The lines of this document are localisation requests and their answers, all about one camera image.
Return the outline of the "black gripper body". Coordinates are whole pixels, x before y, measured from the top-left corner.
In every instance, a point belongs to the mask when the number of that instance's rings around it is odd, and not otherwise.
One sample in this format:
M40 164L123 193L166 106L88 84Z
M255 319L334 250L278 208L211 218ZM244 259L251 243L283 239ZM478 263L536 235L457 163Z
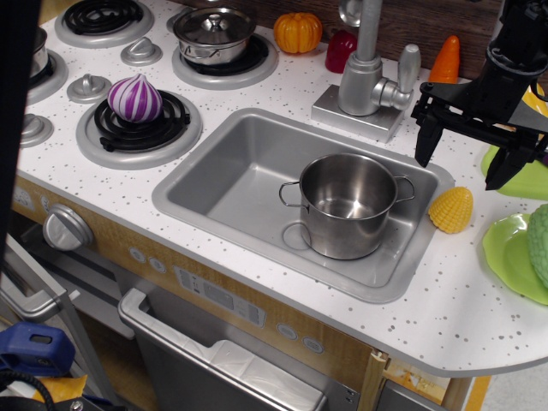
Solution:
M424 82L412 118L420 126L427 114L433 114L448 129L476 140L516 149L525 146L527 137L547 135L547 119L521 99L536 80L475 79L462 84Z

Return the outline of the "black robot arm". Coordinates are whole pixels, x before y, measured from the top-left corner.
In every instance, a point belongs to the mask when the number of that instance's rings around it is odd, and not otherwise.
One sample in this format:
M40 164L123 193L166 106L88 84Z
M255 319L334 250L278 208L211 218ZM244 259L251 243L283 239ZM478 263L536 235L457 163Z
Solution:
M507 1L502 26L479 76L462 84L425 82L412 117L420 127L414 157L427 166L444 130L497 146L486 174L501 188L527 163L547 155L547 119L523 101L547 70L547 3Z

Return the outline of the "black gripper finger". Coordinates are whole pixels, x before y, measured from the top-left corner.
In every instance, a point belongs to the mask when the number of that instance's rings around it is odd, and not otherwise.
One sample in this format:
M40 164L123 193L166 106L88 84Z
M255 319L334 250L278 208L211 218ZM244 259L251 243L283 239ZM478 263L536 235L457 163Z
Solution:
M429 164L442 132L442 124L433 114L427 114L422 119L414 155L415 159L422 167L426 167Z
M485 178L486 190L498 190L511 180L531 157L526 147L499 148L491 161Z

